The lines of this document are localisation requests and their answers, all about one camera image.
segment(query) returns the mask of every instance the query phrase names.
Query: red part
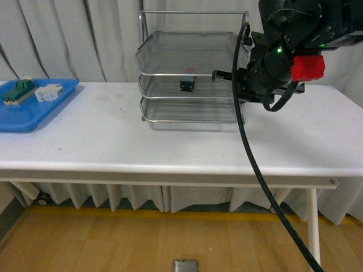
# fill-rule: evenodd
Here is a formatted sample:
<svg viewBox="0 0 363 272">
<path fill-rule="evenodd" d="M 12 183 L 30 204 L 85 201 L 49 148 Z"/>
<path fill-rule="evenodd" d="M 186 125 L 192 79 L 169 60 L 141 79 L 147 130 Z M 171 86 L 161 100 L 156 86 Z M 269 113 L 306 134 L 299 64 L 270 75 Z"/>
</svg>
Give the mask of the red part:
<svg viewBox="0 0 363 272">
<path fill-rule="evenodd" d="M 296 56 L 291 67 L 293 81 L 311 81 L 324 76 L 325 63 L 321 55 Z"/>
</svg>

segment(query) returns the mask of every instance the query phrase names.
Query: small black object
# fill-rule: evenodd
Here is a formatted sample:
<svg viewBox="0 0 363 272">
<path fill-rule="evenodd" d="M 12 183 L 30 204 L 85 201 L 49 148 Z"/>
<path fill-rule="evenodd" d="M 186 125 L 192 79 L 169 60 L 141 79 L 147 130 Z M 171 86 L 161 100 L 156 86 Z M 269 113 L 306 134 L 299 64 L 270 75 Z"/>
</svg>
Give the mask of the small black object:
<svg viewBox="0 0 363 272">
<path fill-rule="evenodd" d="M 180 81 L 181 92 L 192 92 L 195 88 L 195 78 L 193 76 L 184 76 Z"/>
<path fill-rule="evenodd" d="M 50 194 L 40 192 L 36 201 L 39 205 L 46 206 L 52 201 Z"/>
</svg>

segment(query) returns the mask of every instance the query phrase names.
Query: wheel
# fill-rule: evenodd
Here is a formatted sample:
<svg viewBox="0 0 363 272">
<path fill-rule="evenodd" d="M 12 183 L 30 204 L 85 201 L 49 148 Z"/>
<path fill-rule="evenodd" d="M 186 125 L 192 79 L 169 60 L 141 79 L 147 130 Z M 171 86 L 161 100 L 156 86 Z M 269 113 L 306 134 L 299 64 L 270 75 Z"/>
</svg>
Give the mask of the wheel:
<svg viewBox="0 0 363 272">
<path fill-rule="evenodd" d="M 46 206 L 52 201 L 52 198 L 50 194 L 40 192 L 36 200 L 39 205 Z"/>
</svg>

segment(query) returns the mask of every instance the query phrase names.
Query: metal tray rack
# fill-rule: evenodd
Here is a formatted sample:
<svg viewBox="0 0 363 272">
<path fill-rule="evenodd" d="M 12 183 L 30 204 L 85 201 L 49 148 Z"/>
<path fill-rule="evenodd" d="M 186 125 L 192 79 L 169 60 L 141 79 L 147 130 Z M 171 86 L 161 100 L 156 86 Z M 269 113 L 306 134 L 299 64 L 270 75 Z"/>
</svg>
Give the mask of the metal tray rack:
<svg viewBox="0 0 363 272">
<path fill-rule="evenodd" d="M 241 14 L 247 12 L 140 11 L 141 47 L 136 53 L 141 73 L 142 119 L 149 122 L 236 122 L 230 82 L 212 82 L 213 70 L 231 71 L 237 37 L 231 32 L 162 32 L 149 36 L 146 13 Z M 241 46 L 239 64 L 248 61 Z M 195 77 L 192 92 L 180 91 L 182 77 Z"/>
</svg>

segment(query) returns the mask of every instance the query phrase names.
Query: black cable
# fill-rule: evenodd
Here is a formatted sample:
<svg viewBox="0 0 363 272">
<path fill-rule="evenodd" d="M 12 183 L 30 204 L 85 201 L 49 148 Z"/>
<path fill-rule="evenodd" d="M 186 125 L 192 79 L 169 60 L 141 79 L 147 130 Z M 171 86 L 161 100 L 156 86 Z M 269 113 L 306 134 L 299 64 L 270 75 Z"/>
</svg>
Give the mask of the black cable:
<svg viewBox="0 0 363 272">
<path fill-rule="evenodd" d="M 270 27 L 277 29 L 281 32 L 283 30 L 286 30 L 287 25 L 285 26 L 283 24 L 276 23 L 276 19 L 281 19 L 283 17 L 298 19 L 300 22 L 305 22 L 305 23 L 311 23 L 314 20 L 313 14 L 286 8 L 283 10 L 275 11 L 273 14 L 271 14 L 267 20 L 267 23 L 269 24 Z"/>
<path fill-rule="evenodd" d="M 286 230 L 289 232 L 291 238 L 294 240 L 294 242 L 296 243 L 297 247 L 299 248 L 299 250 L 301 251 L 302 255 L 304 256 L 304 258 L 306 259 L 306 261 L 309 263 L 310 267 L 315 271 L 315 272 L 323 272 L 323 269 L 321 268 L 321 266 L 318 264 L 318 262 L 315 260 L 315 258 L 313 257 L 313 255 L 310 253 L 310 251 L 308 250 L 308 248 L 306 247 L 306 245 L 304 244 L 304 242 L 301 240 L 301 238 L 299 237 L 298 233 L 296 232 L 296 230 L 293 228 L 293 226 L 290 224 L 290 222 L 287 220 L 284 212 L 282 211 L 282 209 L 280 208 L 280 206 L 277 204 L 276 200 L 274 199 L 270 189 L 268 188 L 261 172 L 260 169 L 257 165 L 257 162 L 254 158 L 254 155 L 252 153 L 250 144 L 248 143 L 248 139 L 246 136 L 246 132 L 244 130 L 244 126 L 243 126 L 243 121 L 242 121 L 242 116 L 241 116 L 241 112 L 240 112 L 240 106 L 239 106 L 239 100 L 238 100 L 238 92 L 237 92 L 237 63 L 238 63 L 238 54 L 239 54 L 239 48 L 240 48 L 240 44 L 242 41 L 242 36 L 244 36 L 244 34 L 246 32 L 250 31 L 250 25 L 248 23 L 244 23 L 239 31 L 238 34 L 238 38 L 237 38 L 237 43 L 236 43 L 236 47 L 235 47 L 235 51 L 234 51 L 234 56 L 233 56 L 233 66 L 232 66 L 232 89 L 233 89 L 233 100 L 234 100 L 234 106 L 235 106 L 235 110 L 236 110 L 236 116 L 237 116 L 237 121 L 238 121 L 238 127 L 239 127 L 239 131 L 240 131 L 240 136 L 242 138 L 243 144 L 244 144 L 244 148 L 246 149 L 246 153 L 248 156 L 248 159 L 250 160 L 250 163 L 252 165 L 252 168 L 254 169 L 255 175 L 261 185 L 261 188 L 263 189 L 265 195 L 267 196 L 269 202 L 271 203 L 271 206 L 274 208 L 276 214 L 278 215 L 278 217 L 280 218 L 281 222 L 283 223 L 284 227 L 286 228 Z"/>
<path fill-rule="evenodd" d="M 270 107 L 270 96 L 273 90 L 267 92 L 263 97 L 263 107 L 265 108 L 265 110 L 269 112 L 279 111 L 286 104 L 286 102 L 289 101 L 290 98 L 293 96 L 297 84 L 299 84 L 299 81 L 291 81 L 288 88 L 285 90 L 284 94 L 280 97 L 278 102 L 276 102 L 276 104 L 272 108 Z"/>
</svg>

